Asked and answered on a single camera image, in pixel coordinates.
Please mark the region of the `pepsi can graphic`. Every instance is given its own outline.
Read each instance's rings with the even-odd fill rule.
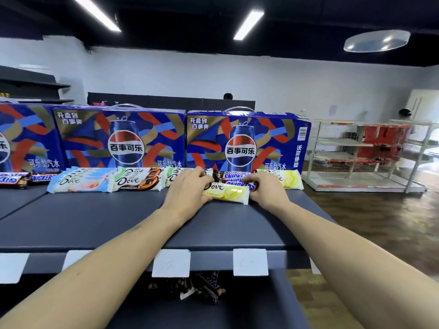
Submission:
[[[9,161],[11,146],[6,137],[0,132],[0,172],[12,172],[12,165]]]
[[[110,121],[110,137],[107,147],[116,166],[143,166],[142,158],[145,154],[145,145],[134,121],[129,121],[126,117]]]
[[[251,172],[256,150],[255,128],[246,121],[233,126],[225,147],[228,171]]]

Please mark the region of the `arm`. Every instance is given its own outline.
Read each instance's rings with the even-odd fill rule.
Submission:
[[[278,178],[251,175],[250,198],[277,216],[366,329],[439,328],[439,284],[363,237],[291,203]]]
[[[160,209],[53,277],[4,315],[0,329],[107,326],[165,242],[211,200],[201,193],[213,178],[202,175],[200,167],[185,170]]]

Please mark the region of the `hand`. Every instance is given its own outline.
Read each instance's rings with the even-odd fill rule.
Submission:
[[[193,170],[186,169],[171,183],[161,210],[175,215],[183,225],[191,219],[203,204],[212,200],[208,195],[202,195],[204,188],[213,182],[201,167]]]
[[[242,180],[242,182],[251,181],[258,182],[259,187],[250,192],[250,199],[258,202],[262,208],[270,211],[273,215],[278,216],[279,210],[290,203],[282,183],[274,174],[258,172],[250,174]]]

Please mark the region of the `round ceiling lamp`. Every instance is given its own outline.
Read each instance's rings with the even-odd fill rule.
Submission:
[[[346,39],[343,49],[353,53],[383,52],[407,45],[409,38],[410,32],[403,30],[372,31]]]

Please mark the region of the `pepsi logo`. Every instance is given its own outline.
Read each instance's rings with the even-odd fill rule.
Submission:
[[[108,139],[108,151],[119,163],[131,165],[143,158],[145,145],[136,133],[118,130]]]
[[[236,135],[226,144],[226,159],[233,166],[247,166],[255,159],[256,150],[254,139],[244,134]]]
[[[0,164],[6,161],[11,154],[11,147],[6,137],[0,133]]]

